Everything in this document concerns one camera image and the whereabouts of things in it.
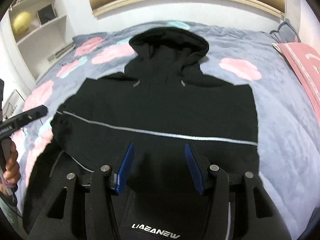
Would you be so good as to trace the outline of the person's left hand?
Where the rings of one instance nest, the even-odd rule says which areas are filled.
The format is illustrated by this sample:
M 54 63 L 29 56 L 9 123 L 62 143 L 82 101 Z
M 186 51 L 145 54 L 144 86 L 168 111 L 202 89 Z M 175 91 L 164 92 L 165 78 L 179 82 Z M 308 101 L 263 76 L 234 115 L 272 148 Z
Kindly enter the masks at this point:
M 10 154 L 5 165 L 4 179 L 9 184 L 17 184 L 21 178 L 20 166 L 17 161 L 18 152 L 13 141 L 10 142 Z

